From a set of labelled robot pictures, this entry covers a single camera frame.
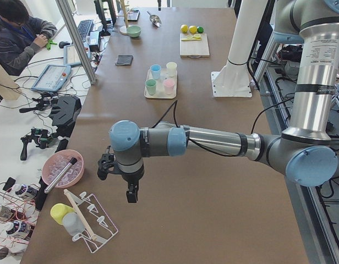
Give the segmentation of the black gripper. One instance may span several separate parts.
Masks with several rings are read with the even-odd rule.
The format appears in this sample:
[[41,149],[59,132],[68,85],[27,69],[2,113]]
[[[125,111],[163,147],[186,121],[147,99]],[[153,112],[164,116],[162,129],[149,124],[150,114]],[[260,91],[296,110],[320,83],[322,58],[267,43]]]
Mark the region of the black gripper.
[[128,203],[137,203],[139,180],[143,177],[143,175],[144,175],[144,170],[138,170],[132,173],[123,172],[121,174],[122,178],[128,183],[128,189],[126,192]]

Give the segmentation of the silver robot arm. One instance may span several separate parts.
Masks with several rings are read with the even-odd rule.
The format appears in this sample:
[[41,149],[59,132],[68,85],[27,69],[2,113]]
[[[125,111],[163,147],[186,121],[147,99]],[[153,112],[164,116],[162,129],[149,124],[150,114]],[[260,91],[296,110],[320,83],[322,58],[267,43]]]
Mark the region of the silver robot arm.
[[292,116],[280,135],[249,135],[157,122],[140,128],[112,125],[111,159],[100,168],[128,183],[127,200],[137,202],[143,158],[179,156],[200,147],[221,156],[245,156],[268,165],[302,186],[318,186],[339,172],[326,123],[339,65],[339,1],[278,1],[275,39],[303,44]]

